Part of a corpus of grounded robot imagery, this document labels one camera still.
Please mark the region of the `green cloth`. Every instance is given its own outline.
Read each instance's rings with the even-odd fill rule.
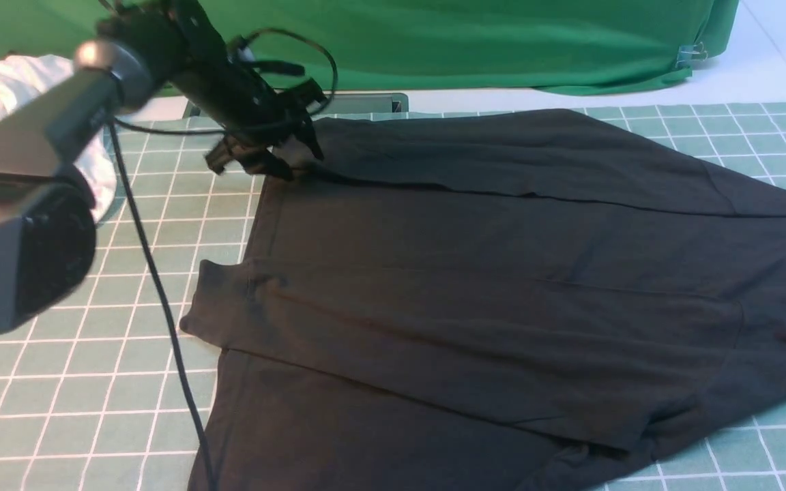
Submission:
[[[342,90],[537,87],[558,93],[651,90],[679,83],[681,46],[726,49],[738,0],[201,0],[225,40],[265,26],[318,41]],[[106,16],[94,0],[0,0],[9,50],[71,57]],[[270,35],[255,52],[306,64],[317,53]]]

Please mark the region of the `metal clip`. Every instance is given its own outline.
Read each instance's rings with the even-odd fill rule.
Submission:
[[[687,68],[692,66],[695,61],[705,61],[708,59],[708,51],[705,44],[685,44],[678,49],[678,59],[675,61],[675,68]]]

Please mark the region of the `cutting mat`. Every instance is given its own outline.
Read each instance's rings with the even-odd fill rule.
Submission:
[[[786,103],[581,110],[666,146],[786,188]],[[373,120],[475,114],[339,115]],[[210,120],[154,128],[209,128]],[[122,144],[175,314],[201,258],[237,263],[261,179],[216,177],[216,137],[145,136]],[[85,283],[62,304],[0,336],[0,491],[184,489],[196,436],[166,327],[122,198],[99,230]],[[201,413],[214,398],[214,348],[181,336]],[[605,491],[786,491],[786,404],[719,432]]]

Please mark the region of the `t-shirt sleeve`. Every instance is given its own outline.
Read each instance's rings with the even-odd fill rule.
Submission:
[[[786,215],[786,190],[570,110],[382,122],[325,119],[316,128],[323,161],[297,143],[278,155],[297,168],[352,183],[684,213]]]

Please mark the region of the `black t-shirt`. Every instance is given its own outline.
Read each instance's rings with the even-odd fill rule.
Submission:
[[[570,111],[317,131],[181,321],[221,490],[575,491],[786,401],[786,190]]]

